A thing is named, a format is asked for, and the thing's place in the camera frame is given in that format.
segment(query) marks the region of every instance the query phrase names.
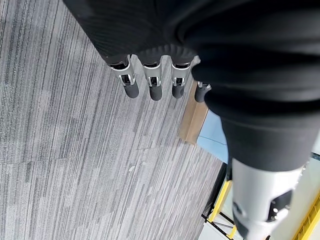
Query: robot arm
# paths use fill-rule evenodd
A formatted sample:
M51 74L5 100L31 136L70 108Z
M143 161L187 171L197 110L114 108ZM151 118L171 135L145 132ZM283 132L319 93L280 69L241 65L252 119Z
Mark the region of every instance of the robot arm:
M265 238L288 214L320 127L319 1L64 2L119 77L129 54L138 55L147 80L156 80L151 71L162 55L176 64L172 73L199 55L192 74L210 86L204 100L221 117L237 229L247 240ZM136 97L134 73L126 76L122 84ZM150 88L158 88L152 79ZM180 80L172 81L172 93ZM159 100L155 90L150 95Z

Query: gray carpet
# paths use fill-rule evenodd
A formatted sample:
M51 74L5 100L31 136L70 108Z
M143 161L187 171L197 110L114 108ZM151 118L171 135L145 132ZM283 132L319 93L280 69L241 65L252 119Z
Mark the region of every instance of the gray carpet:
M221 162L182 142L191 87L129 99L58 0L0 1L0 239L194 240Z

